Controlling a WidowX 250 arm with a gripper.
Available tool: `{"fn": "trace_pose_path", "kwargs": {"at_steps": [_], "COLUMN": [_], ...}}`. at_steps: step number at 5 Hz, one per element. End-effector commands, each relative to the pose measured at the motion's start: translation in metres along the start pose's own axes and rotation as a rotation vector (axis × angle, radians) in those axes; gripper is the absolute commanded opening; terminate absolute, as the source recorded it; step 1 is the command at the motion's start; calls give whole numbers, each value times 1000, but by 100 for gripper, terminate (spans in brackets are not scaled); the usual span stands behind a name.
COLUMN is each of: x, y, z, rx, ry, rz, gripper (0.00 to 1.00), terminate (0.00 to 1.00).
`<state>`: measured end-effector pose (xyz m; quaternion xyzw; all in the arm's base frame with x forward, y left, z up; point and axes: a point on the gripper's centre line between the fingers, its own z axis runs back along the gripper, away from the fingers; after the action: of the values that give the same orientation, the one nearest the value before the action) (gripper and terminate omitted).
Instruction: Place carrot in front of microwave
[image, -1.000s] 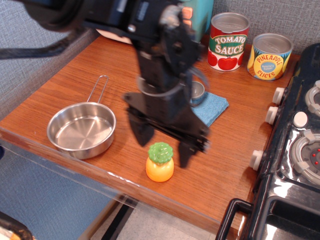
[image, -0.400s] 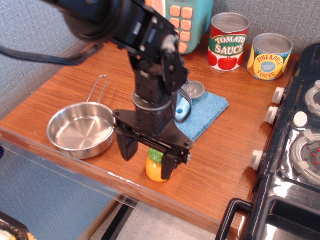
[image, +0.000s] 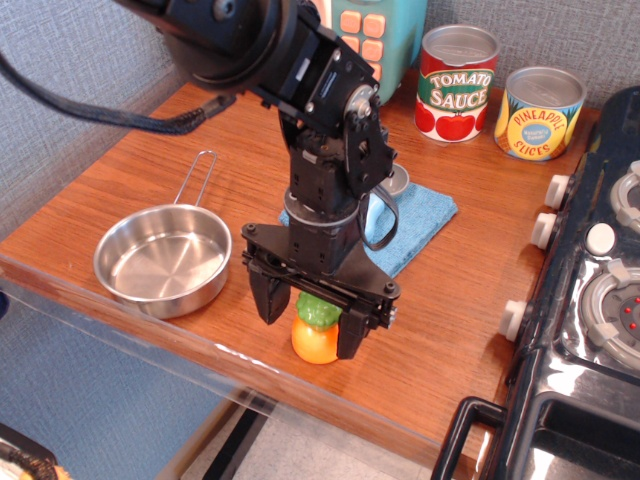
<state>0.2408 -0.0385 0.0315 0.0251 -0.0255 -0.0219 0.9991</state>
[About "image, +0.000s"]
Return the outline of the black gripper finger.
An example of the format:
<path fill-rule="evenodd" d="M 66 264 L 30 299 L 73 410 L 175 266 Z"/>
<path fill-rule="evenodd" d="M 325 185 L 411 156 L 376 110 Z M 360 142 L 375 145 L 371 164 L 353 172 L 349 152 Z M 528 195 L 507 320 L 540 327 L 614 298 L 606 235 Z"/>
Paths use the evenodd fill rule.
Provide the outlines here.
<path fill-rule="evenodd" d="M 338 321 L 337 358 L 353 359 L 368 332 L 377 326 L 378 319 L 370 312 L 356 307 L 344 310 Z"/>
<path fill-rule="evenodd" d="M 250 264 L 248 273 L 258 315 L 267 325 L 271 325 L 288 307 L 291 286 L 279 275 L 268 272 L 257 264 Z"/>

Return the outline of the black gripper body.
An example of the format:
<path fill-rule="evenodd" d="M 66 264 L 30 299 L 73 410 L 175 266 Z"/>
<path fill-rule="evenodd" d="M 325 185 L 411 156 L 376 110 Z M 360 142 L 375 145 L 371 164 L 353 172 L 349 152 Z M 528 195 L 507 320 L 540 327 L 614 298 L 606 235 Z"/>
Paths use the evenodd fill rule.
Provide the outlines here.
<path fill-rule="evenodd" d="M 375 328 L 395 320 L 400 287 L 367 256 L 368 199 L 341 210 L 314 211 L 285 201 L 286 225 L 247 223 L 243 263 L 262 266 L 296 287 L 344 310 L 359 308 L 378 319 Z"/>

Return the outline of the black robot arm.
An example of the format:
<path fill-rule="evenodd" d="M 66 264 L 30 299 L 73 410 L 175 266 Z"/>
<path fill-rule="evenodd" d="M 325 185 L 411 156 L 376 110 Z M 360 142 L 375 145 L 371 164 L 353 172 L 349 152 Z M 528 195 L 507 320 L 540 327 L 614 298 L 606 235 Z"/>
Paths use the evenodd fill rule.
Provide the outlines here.
<path fill-rule="evenodd" d="M 277 320 L 292 289 L 340 311 L 336 355 L 395 318 L 398 285 L 368 254 L 369 201 L 390 195 L 396 152 L 379 118 L 371 66 L 296 1 L 130 1 L 163 34 L 179 70 L 217 96 L 259 96 L 279 113 L 290 158 L 285 226 L 247 224 L 244 261 L 260 317 Z"/>

